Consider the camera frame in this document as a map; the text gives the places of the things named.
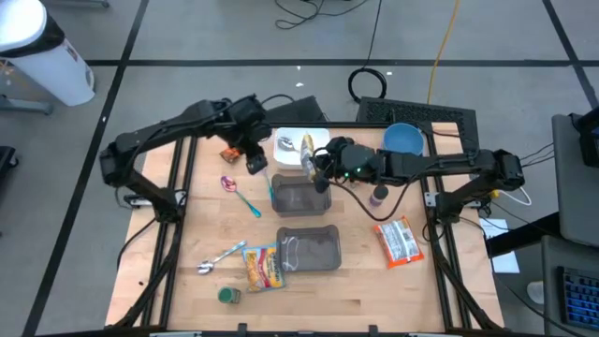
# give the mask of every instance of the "white trash can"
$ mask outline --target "white trash can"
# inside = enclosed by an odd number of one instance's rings
[[[39,0],[0,0],[0,57],[69,107],[95,95],[94,72]]]

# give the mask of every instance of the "white bowl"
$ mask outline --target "white bowl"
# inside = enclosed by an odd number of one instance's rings
[[[301,148],[301,140],[305,134],[312,136],[314,149],[329,144],[330,133],[325,128],[280,127],[274,133],[273,154],[279,169],[301,169],[301,162],[299,151],[285,151],[280,149],[277,139],[279,137],[287,137],[293,142],[293,147],[299,150]]]

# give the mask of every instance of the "table leg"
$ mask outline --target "table leg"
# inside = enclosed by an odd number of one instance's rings
[[[515,249],[523,248],[541,241],[544,235],[561,237],[560,213],[542,217],[528,225],[512,229],[507,233],[487,240],[489,257],[500,256]]]

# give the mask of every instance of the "teal spoon handle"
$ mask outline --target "teal spoon handle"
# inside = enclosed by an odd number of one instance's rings
[[[241,193],[235,191],[235,193],[237,193],[237,195],[241,198],[241,200],[243,200],[245,202],[245,204],[250,208],[250,210],[252,210],[252,213],[256,216],[256,217],[260,217],[262,216],[262,213],[254,206],[252,206],[252,204],[250,203],[250,201],[248,201],[246,198],[244,198]]]

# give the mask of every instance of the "yellow snack package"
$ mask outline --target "yellow snack package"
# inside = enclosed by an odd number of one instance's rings
[[[285,286],[283,273],[279,267],[276,243],[243,249],[243,261],[250,282],[248,291],[279,289]]]

